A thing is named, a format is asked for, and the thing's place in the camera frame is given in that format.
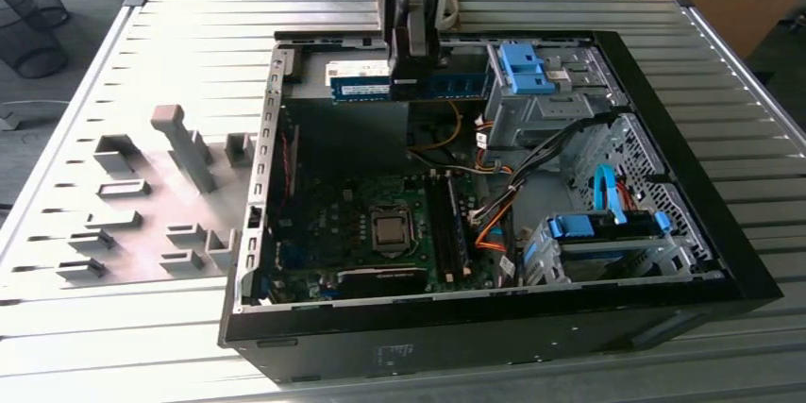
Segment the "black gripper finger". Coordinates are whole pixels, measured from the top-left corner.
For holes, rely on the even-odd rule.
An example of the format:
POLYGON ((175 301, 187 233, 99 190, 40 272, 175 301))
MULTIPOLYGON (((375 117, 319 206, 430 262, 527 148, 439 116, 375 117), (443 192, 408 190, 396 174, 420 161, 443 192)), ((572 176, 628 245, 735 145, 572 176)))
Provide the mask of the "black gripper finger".
POLYGON ((406 38, 406 0, 383 0, 383 35, 390 61, 396 61, 406 38))
POLYGON ((439 59, 438 0, 406 0, 406 38, 396 61, 390 61, 391 99, 408 101, 424 91, 439 59))

